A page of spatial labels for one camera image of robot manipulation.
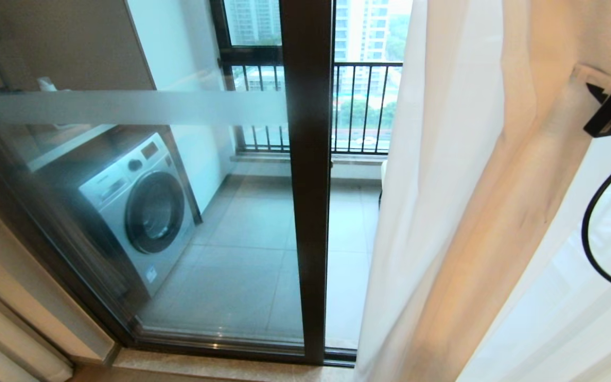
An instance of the washing machine door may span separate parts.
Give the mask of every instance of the washing machine door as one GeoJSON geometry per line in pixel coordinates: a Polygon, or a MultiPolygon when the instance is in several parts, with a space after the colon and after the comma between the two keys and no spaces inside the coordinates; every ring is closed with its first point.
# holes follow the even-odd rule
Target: washing machine door
{"type": "Polygon", "coordinates": [[[126,206],[129,241],[146,254],[167,249],[179,233],[184,208],[184,191],[172,174],[145,174],[131,190],[126,206]]]}

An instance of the balcony floor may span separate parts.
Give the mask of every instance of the balcony floor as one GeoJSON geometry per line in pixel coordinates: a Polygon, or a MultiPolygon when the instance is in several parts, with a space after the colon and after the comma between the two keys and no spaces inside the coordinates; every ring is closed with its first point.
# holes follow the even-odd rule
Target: balcony floor
{"type": "MultiPolygon", "coordinates": [[[[332,183],[326,345],[356,349],[381,185],[332,183]]],[[[291,180],[229,177],[202,217],[143,326],[303,343],[291,180]]]]}

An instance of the sliding glass door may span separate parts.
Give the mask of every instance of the sliding glass door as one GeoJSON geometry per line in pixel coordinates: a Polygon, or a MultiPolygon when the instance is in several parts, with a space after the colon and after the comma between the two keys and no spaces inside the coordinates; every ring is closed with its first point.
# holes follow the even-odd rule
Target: sliding glass door
{"type": "Polygon", "coordinates": [[[0,2],[0,215],[123,345],[322,363],[331,24],[0,2]]]}

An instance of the black cable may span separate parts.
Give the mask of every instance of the black cable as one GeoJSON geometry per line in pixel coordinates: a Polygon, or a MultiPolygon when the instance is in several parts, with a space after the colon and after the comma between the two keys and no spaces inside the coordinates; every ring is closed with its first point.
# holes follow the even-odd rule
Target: black cable
{"type": "Polygon", "coordinates": [[[600,265],[596,261],[596,258],[591,252],[591,244],[589,243],[589,221],[591,220],[591,214],[593,213],[593,209],[596,208],[598,200],[610,184],[611,174],[607,179],[605,179],[598,191],[596,191],[596,194],[594,194],[593,198],[591,199],[591,203],[589,203],[589,206],[586,207],[586,213],[584,213],[584,220],[581,223],[581,242],[582,244],[584,244],[584,252],[586,253],[587,259],[589,259],[589,263],[591,263],[594,269],[596,269],[597,273],[599,273],[601,276],[603,276],[605,280],[611,283],[611,276],[603,268],[600,267],[600,265]]]}

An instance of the frosted glass stripe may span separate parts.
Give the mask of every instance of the frosted glass stripe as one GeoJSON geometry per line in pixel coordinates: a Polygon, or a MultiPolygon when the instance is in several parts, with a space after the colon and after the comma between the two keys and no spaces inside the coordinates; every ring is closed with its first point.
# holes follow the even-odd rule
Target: frosted glass stripe
{"type": "Polygon", "coordinates": [[[284,92],[100,90],[0,94],[0,124],[286,124],[284,92]]]}

